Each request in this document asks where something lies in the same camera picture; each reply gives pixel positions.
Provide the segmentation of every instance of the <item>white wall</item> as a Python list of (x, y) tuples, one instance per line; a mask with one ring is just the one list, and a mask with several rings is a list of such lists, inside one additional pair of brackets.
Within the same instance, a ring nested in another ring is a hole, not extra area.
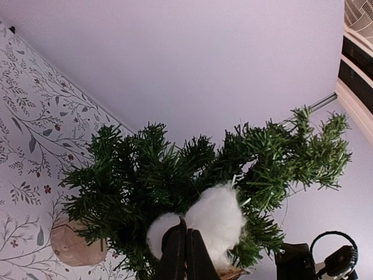
[[(317, 111), (312, 121), (318, 124), (326, 120), (328, 112), (342, 112), (341, 105), (334, 101)], [(307, 192), (300, 192), (288, 200), (288, 213), (283, 230), (288, 243), (311, 245), (317, 235), (330, 230), (349, 234), (359, 248), (357, 273), (359, 279), (373, 276), (373, 147), (369, 144), (355, 123), (350, 119), (351, 130), (346, 134), (353, 152), (352, 162), (340, 180), (340, 191), (317, 190), (312, 186)], [(286, 207), (276, 212), (275, 218), (281, 223)], [(349, 242), (342, 237), (324, 237), (315, 246), (315, 261), (322, 262), (342, 245)], [(246, 279), (275, 280), (276, 266), (266, 258), (257, 265), (257, 271)]]
[(120, 122), (220, 141), (334, 90), (343, 0), (0, 1), (0, 16)]

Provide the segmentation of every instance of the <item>printed flower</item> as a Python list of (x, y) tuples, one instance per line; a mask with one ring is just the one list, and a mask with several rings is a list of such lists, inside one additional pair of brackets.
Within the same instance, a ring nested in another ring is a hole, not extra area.
[(52, 191), (52, 188), (49, 185), (44, 186), (44, 192), (45, 194), (50, 194)]
[(13, 248), (18, 247), (17, 240), (14, 239), (13, 241), (11, 241), (11, 242), (10, 242), (10, 245), (12, 245)]

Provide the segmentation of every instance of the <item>white fluffy stuffing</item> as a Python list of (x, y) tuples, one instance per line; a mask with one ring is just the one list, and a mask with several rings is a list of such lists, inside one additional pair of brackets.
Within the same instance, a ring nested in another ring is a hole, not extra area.
[[(188, 228), (200, 231), (215, 268), (229, 266), (227, 250), (239, 242), (246, 223), (231, 184), (217, 185), (204, 191), (200, 200), (186, 213), (185, 220)], [(162, 256), (163, 235), (179, 223), (178, 215), (168, 213), (150, 227), (147, 241), (156, 258)]]
[(180, 218), (174, 213), (167, 213), (159, 217), (147, 233), (147, 243), (150, 251), (157, 258), (162, 257), (162, 238), (171, 227), (180, 224)]

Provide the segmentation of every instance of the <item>artificial christmas greenery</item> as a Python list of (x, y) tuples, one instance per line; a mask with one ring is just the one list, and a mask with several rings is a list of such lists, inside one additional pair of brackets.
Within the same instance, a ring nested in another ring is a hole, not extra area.
[(310, 112), (294, 110), (291, 125), (239, 125), (226, 132), (220, 147), (200, 136), (177, 149), (166, 140), (163, 124), (148, 125), (135, 135), (103, 127), (89, 144), (94, 163), (64, 180), (80, 188), (65, 211), (86, 225), (81, 236), (90, 242), (109, 239), (109, 247), (125, 256), (122, 268), (148, 280), (157, 265), (146, 243), (150, 225), (164, 213), (186, 213), (205, 189), (236, 175), (247, 226), (229, 254), (237, 266), (249, 267), (261, 258), (261, 250), (279, 249), (284, 234), (270, 213), (293, 192), (292, 186), (338, 188), (350, 160), (341, 138), (348, 129), (346, 117), (332, 114), (314, 131)]

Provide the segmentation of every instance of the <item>cotton ball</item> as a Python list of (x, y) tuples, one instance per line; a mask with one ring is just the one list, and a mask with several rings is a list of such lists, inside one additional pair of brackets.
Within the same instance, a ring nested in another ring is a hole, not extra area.
[(162, 238), (163, 235), (171, 227), (179, 225), (180, 218), (174, 213), (167, 213), (159, 217), (151, 225), (149, 231), (147, 232), (147, 243), (149, 245), (150, 251), (157, 258), (162, 257)]
[(185, 215), (188, 228), (200, 231), (215, 268), (231, 264), (227, 250), (239, 241), (246, 220), (230, 184), (209, 188)]

